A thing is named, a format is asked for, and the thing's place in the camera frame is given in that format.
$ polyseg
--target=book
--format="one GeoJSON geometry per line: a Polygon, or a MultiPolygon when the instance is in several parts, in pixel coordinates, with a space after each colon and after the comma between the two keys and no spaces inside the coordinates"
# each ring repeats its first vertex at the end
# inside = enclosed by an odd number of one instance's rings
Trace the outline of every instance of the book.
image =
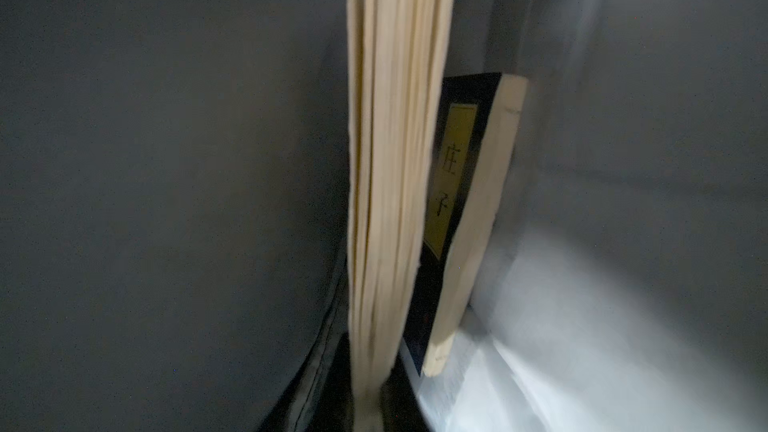
{"type": "Polygon", "coordinates": [[[354,431],[382,430],[421,252],[453,0],[347,0],[354,431]]]}
{"type": "Polygon", "coordinates": [[[417,371],[445,367],[512,158],[527,80],[446,78],[436,123],[424,242],[403,339],[417,371]]]}

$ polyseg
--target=yellow title label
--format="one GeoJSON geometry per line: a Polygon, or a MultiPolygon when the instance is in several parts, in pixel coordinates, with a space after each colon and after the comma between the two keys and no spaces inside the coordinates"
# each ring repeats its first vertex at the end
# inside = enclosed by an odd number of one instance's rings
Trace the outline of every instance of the yellow title label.
{"type": "Polygon", "coordinates": [[[424,243],[440,259],[448,234],[456,193],[462,182],[472,128],[475,126],[475,104],[453,103],[448,109],[446,132],[432,174],[424,224],[424,243]]]}

